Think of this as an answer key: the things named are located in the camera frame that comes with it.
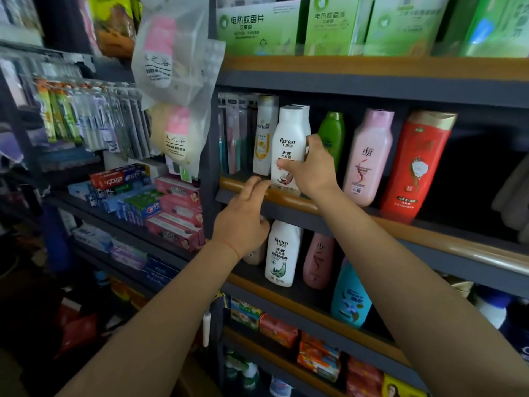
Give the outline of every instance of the forearm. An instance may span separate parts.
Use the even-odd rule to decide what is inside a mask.
[[[202,315],[237,261],[229,246],[209,242],[58,396],[169,396]]]
[[[502,395],[528,370],[470,303],[338,187],[314,199],[384,323],[436,396]]]

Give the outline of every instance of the wooden shelf trim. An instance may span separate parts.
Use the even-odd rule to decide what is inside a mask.
[[[340,392],[337,388],[334,388],[328,385],[323,380],[318,379],[316,375],[311,375],[303,367],[298,366],[297,364],[289,362],[287,360],[284,360],[283,358],[271,353],[267,349],[255,344],[253,341],[248,340],[246,337],[243,337],[237,332],[234,332],[229,327],[224,326],[223,331],[226,337],[232,339],[241,347],[253,352],[256,355],[260,355],[267,361],[273,363],[275,366],[290,373],[296,378],[302,380],[304,383],[321,391],[325,395],[328,395],[330,397],[346,397],[346,395]]]
[[[220,187],[223,189],[239,193],[243,186],[244,183],[240,181],[221,177]],[[279,189],[268,189],[264,198],[281,206],[291,207],[306,213],[320,214],[318,208],[311,200]],[[528,255],[441,234],[420,227],[397,223],[376,216],[371,217],[389,234],[403,241],[413,242],[426,246],[427,248],[459,255],[463,258],[477,260],[514,272],[529,274]]]
[[[348,326],[345,323],[341,323],[328,315],[314,311],[313,309],[299,304],[293,300],[289,300],[286,297],[274,293],[268,288],[258,286],[255,283],[235,274],[230,274],[228,276],[228,281],[237,287],[245,289],[252,294],[256,294],[261,298],[274,303],[277,306],[288,309],[289,311],[303,316],[312,322],[318,323],[319,325],[334,331],[334,333],[347,337],[348,339],[353,340],[377,353],[385,355],[395,361],[400,362],[401,364],[411,367],[411,364],[407,360],[404,353],[393,345],[387,344],[386,342],[370,336],[369,334],[363,333],[351,326]]]
[[[523,58],[227,55],[222,70],[529,81]]]

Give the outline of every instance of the green shampoo bottle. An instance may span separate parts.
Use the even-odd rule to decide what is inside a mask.
[[[346,136],[346,126],[343,123],[343,114],[329,111],[318,130],[323,147],[334,159],[334,170],[338,170],[340,156],[342,155],[343,140]]]

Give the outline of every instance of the hand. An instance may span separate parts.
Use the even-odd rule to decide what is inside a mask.
[[[316,201],[319,195],[338,188],[338,183],[334,159],[323,148],[320,137],[314,134],[308,136],[307,140],[309,149],[305,162],[278,159],[277,166],[292,173],[299,190]]]
[[[213,226],[212,241],[231,246],[239,258],[255,251],[268,237],[270,223],[261,220],[261,204],[265,192],[272,184],[260,177],[251,177],[240,194],[218,214]]]

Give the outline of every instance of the pink label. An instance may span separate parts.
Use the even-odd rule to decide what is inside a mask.
[[[187,135],[189,131],[189,108],[174,106],[167,122],[166,132],[175,135]]]
[[[173,18],[155,15],[145,38],[144,51],[153,51],[172,55],[172,46],[176,35],[176,22]]]

